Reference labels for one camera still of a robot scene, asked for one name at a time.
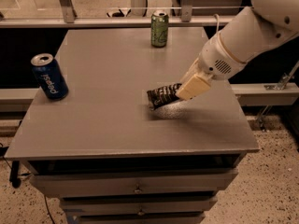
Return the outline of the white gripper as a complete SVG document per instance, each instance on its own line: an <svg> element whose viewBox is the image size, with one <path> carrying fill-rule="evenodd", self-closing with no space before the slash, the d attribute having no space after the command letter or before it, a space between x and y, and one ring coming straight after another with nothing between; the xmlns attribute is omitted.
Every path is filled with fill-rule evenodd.
<svg viewBox="0 0 299 224"><path fill-rule="evenodd" d="M181 78L181 86L176 96L181 100L190 100L206 92L211 87L212 78L229 79L242 71L247 64L240 62L223 45L221 33L217 32L203 46L186 74Z"/></svg>

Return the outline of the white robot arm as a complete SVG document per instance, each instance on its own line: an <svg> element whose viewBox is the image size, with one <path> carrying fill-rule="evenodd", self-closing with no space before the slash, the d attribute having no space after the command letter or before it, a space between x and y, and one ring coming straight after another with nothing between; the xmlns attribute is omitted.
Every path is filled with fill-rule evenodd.
<svg viewBox="0 0 299 224"><path fill-rule="evenodd" d="M208 91L213 80L242 71L258 55L299 35L299 0L251 0L203 46L183 76L176 96L181 100Z"/></svg>

